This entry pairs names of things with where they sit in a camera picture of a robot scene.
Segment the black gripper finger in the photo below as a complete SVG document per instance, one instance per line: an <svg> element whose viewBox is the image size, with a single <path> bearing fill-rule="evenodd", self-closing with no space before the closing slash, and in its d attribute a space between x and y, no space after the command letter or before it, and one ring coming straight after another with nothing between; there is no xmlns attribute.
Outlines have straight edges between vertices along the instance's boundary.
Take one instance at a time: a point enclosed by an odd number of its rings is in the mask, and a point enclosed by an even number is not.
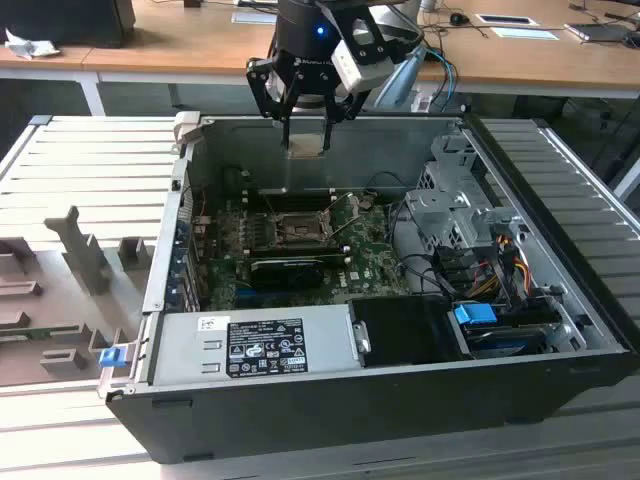
<svg viewBox="0 0 640 480"><path fill-rule="evenodd" d="M268 81L276 76L284 85L276 99L268 88ZM246 66L246 79L256 105L264 118L282 124L282 146L289 148L290 117L301 95L301 71L292 56L274 56L269 59L250 58Z"/></svg>
<svg viewBox="0 0 640 480"><path fill-rule="evenodd" d="M371 91L349 94L344 100L338 102L334 94L324 96L324 134L323 149L331 147L331 135L333 127L344 120L354 120L360 113Z"/></svg>

